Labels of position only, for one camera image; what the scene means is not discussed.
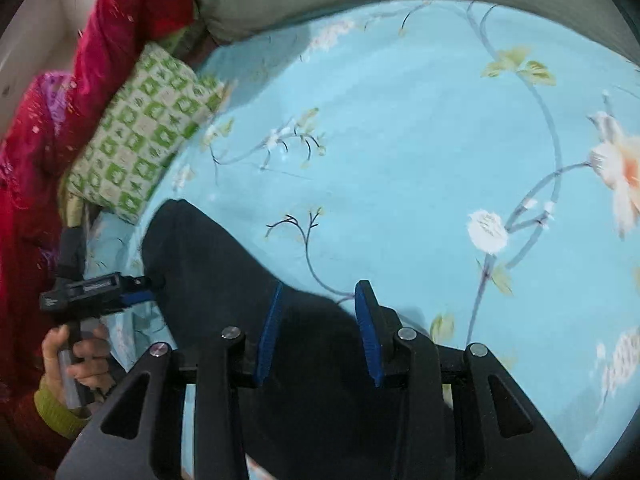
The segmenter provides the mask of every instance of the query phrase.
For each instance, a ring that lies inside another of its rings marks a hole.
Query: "orange flower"
[[[613,190],[613,214],[621,238],[640,216],[640,137],[627,137],[611,115],[599,112],[591,121],[600,131],[602,143],[591,150],[594,171]]]

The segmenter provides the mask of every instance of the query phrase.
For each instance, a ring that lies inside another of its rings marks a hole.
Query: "human hand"
[[[44,380],[47,388],[56,397],[58,402],[65,405],[65,391],[60,375],[60,363],[58,352],[69,338],[69,328],[66,325],[52,328],[42,342],[42,357],[44,359]],[[92,390],[100,388],[108,391],[115,381],[109,375],[109,365],[106,357],[110,354],[108,332],[103,324],[94,330],[94,337],[83,339],[74,345],[73,352],[76,357],[84,358],[84,362],[68,366],[66,373],[69,377],[76,378],[79,383],[88,386]]]

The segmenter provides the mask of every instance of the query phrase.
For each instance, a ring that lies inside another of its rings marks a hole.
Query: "blue gripper pad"
[[[364,287],[369,289],[367,292],[370,291],[368,282],[358,282],[356,285],[354,298],[356,318],[360,327],[360,337],[362,338],[364,355],[367,359],[369,375],[373,379],[376,387],[380,387],[384,376],[382,369],[382,345],[376,333],[376,327],[373,321],[374,314],[371,311],[372,308],[379,308],[379,306],[375,298],[373,298],[373,302],[371,298],[368,298],[370,294],[366,294]]]
[[[133,306],[138,303],[144,303],[145,301],[155,300],[154,294],[151,290],[139,290],[138,292],[129,292],[123,294],[120,297],[120,301],[126,306]]]
[[[264,328],[258,343],[258,359],[255,366],[254,378],[258,385],[262,384],[269,376],[273,351],[276,348],[276,339],[280,331],[280,321],[282,320],[282,282],[278,283],[276,291],[273,293],[271,307],[264,322]]]

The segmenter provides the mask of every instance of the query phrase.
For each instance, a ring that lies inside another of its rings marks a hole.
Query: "handle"
[[[73,377],[66,374],[66,368],[69,365],[79,363],[82,359],[76,357],[73,352],[74,345],[82,341],[82,333],[80,323],[71,321],[67,323],[69,327],[69,339],[65,346],[58,352],[58,362],[60,363],[60,376],[62,377],[62,385],[65,390],[65,403],[68,409],[75,410],[84,408],[86,405],[94,402],[94,394],[88,386],[80,384]]]

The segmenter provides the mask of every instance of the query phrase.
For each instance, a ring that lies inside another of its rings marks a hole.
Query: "bed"
[[[101,213],[86,276],[141,274],[154,212],[184,198],[289,285],[349,310],[367,279],[437,342],[485,343],[590,476],[640,403],[640,73],[607,46],[506,6],[391,0],[219,48],[199,72],[235,81],[226,110],[137,225]],[[173,343],[152,304],[106,322],[125,368]],[[190,390],[187,471],[192,429]]]

